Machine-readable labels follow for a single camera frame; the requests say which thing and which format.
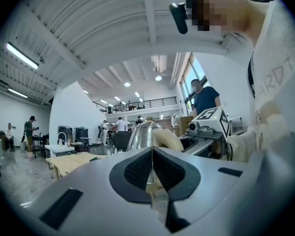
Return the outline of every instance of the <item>cardboard box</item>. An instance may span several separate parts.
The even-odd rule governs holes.
[[[194,119],[193,116],[185,116],[177,118],[178,136],[183,136],[189,128],[189,122]]]
[[[170,131],[172,131],[176,136],[179,136],[178,135],[178,127],[170,128]]]

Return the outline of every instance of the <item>faucet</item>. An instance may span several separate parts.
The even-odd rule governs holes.
[[[64,145],[67,146],[67,136],[65,135],[65,133],[63,133],[63,132],[59,132],[59,133],[58,133],[58,136],[57,136],[57,140],[58,140],[58,138],[59,138],[59,134],[64,134],[64,137],[65,137]]]

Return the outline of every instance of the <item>man in green jacket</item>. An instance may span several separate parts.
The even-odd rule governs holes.
[[[33,122],[35,121],[35,117],[31,116],[29,121],[26,123],[26,137],[28,139],[28,150],[31,152],[31,145],[33,143],[33,131],[37,130],[37,128],[33,127]]]

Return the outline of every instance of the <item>man in navy shirt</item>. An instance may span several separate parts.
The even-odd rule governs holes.
[[[194,105],[198,115],[205,109],[221,106],[220,94],[214,88],[203,88],[197,79],[191,81],[191,88],[196,92]]]

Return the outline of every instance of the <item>window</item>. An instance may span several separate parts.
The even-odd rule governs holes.
[[[204,88],[210,86],[199,61],[191,54],[180,82],[188,113],[192,111],[191,105],[195,102],[195,93],[191,91],[191,81],[194,79],[198,79]]]
[[[196,70],[196,73],[197,73],[197,75],[199,77],[199,80],[202,80],[203,77],[205,76],[205,73],[202,70],[202,67],[201,67],[200,63],[198,62],[197,58],[195,58],[195,60],[193,61],[193,67]]]

